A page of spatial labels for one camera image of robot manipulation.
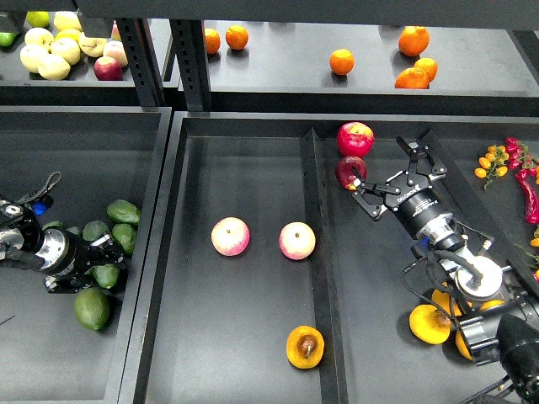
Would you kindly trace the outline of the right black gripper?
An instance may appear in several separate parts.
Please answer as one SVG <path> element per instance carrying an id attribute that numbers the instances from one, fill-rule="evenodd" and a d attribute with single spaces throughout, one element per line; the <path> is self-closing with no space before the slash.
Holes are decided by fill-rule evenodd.
<path id="1" fill-rule="evenodd" d="M 352 197 L 372 220 L 390 210 L 415 240 L 444 240 L 453 234 L 449 226 L 452 213 L 441 203 L 431 182 L 442 179 L 447 168 L 430 146 L 427 135 L 407 142 L 396 137 L 408 156 L 408 169 L 390 177 L 386 184 L 367 182 L 357 167 Z"/>

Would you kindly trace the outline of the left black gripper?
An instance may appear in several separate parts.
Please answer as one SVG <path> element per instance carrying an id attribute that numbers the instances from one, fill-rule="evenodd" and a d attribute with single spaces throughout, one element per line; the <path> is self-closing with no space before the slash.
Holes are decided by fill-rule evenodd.
<path id="1" fill-rule="evenodd" d="M 50 294 L 76 294 L 93 285 L 90 267 L 114 264 L 125 267 L 123 247 L 110 233 L 90 243 L 63 229 L 45 229 L 43 243 L 36 253 L 43 259 L 38 272 Z"/>

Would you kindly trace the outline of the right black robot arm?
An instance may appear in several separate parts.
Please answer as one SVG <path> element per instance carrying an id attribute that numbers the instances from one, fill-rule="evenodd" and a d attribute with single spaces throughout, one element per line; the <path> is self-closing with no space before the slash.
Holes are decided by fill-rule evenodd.
<path id="1" fill-rule="evenodd" d="M 438 296 L 423 296 L 408 325 L 418 339 L 442 344 L 455 333 L 459 349 L 476 365 L 498 362 L 505 371 L 507 391 L 523 403 L 538 401 L 538 299 L 523 284 L 510 284 L 515 266 L 497 264 L 489 255 L 494 239 L 479 232 L 483 245 L 468 247 L 474 230 L 459 221 L 437 192 L 434 182 L 446 166 L 424 140 L 407 143 L 398 138 L 409 163 L 384 183 L 368 183 L 360 169 L 351 175 L 352 196 L 376 221 L 390 211 L 416 241 L 414 263 L 425 272 Z"/>

